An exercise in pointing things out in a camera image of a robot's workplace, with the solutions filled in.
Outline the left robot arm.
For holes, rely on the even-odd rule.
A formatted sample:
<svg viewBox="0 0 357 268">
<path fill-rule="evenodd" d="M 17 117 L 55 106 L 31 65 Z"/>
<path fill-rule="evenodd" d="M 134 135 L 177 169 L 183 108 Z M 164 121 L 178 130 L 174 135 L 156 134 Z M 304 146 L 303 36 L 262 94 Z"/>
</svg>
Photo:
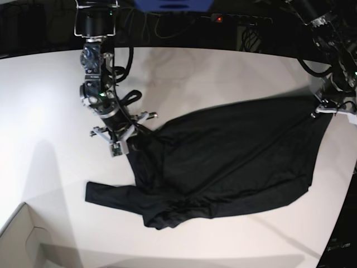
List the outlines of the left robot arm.
<svg viewBox="0 0 357 268">
<path fill-rule="evenodd" d="M 356 124 L 356 1 L 287 1 L 313 33 L 313 42 L 324 53 L 330 67 L 313 71 L 297 60 L 310 75 L 322 79 L 315 92 L 315 113 L 343 114 Z"/>
</svg>

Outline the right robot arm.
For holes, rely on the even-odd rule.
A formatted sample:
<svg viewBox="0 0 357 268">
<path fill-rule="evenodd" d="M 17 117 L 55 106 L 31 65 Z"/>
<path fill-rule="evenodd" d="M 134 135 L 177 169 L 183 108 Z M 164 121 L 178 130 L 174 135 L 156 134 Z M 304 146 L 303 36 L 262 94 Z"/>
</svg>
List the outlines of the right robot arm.
<svg viewBox="0 0 357 268">
<path fill-rule="evenodd" d="M 117 85 L 126 79 L 133 62 L 133 47 L 125 67 L 115 65 L 114 37 L 117 1 L 76 1 L 74 34 L 85 39 L 80 54 L 84 82 L 80 86 L 82 104 L 94 112 L 104 127 L 94 127 L 90 136 L 100 136 L 109 145 L 113 157 L 129 154 L 128 140 L 143 131 L 143 123 L 157 113 L 129 114 L 128 106 L 138 101 L 142 93 L 129 92 L 124 98 L 117 95 Z"/>
</svg>

